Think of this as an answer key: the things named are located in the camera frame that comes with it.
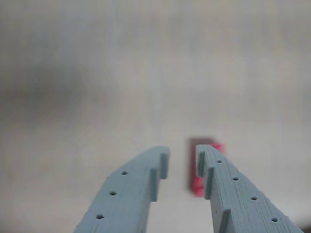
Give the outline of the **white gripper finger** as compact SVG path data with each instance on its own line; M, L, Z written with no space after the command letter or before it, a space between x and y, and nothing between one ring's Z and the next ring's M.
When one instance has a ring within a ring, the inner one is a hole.
M74 231L146 232L150 204L168 175L169 155L168 147L153 147L111 173Z
M196 173L203 179L204 198L210 201L214 232L301 232L214 147L196 146Z

